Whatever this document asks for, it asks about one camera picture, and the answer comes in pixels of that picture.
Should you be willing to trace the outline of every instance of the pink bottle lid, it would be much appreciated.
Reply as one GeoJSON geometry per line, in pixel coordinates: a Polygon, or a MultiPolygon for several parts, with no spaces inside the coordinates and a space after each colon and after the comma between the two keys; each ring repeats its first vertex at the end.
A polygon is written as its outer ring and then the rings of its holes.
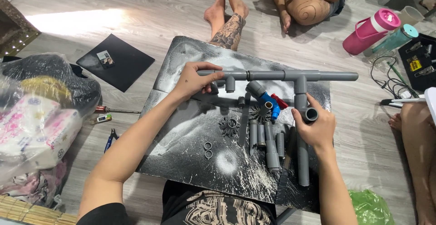
{"type": "Polygon", "coordinates": [[[386,8],[379,9],[374,14],[374,18],[377,23],[386,30],[394,30],[401,25],[400,18],[397,16],[397,14],[386,8]]]}

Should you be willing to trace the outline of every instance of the black notebook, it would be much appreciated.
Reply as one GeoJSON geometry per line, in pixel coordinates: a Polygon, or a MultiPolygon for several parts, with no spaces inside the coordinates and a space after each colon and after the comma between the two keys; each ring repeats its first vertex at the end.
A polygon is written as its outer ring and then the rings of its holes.
{"type": "Polygon", "coordinates": [[[126,92],[153,62],[152,57],[111,34],[77,64],[126,92]]]}

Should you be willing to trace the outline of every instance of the yellow warning label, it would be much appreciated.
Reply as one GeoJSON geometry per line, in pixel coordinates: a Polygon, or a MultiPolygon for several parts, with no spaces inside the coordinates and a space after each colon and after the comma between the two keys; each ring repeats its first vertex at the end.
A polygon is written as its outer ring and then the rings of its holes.
{"type": "Polygon", "coordinates": [[[421,63],[419,62],[419,60],[414,60],[410,63],[410,70],[416,71],[418,69],[422,68],[421,63]]]}

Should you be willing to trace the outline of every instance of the screwdriver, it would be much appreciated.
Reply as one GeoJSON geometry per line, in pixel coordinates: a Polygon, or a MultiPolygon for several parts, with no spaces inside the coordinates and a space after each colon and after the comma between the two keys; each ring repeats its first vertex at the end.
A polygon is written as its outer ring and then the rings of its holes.
{"type": "Polygon", "coordinates": [[[119,110],[119,109],[110,109],[106,106],[98,105],[95,109],[94,113],[107,113],[107,112],[121,112],[121,113],[141,113],[139,111],[130,111],[130,110],[119,110]]]}

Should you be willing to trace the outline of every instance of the plastic ring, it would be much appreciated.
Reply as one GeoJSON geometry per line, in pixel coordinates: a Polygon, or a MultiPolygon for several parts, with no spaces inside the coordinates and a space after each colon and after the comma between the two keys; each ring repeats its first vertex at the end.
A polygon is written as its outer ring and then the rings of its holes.
{"type": "Polygon", "coordinates": [[[210,142],[204,143],[204,149],[205,150],[210,150],[211,148],[212,148],[212,144],[210,142]]]}
{"type": "Polygon", "coordinates": [[[206,159],[210,159],[212,156],[214,155],[214,153],[212,153],[212,151],[210,151],[210,150],[206,150],[205,152],[204,152],[204,156],[206,157],[206,159]]]}

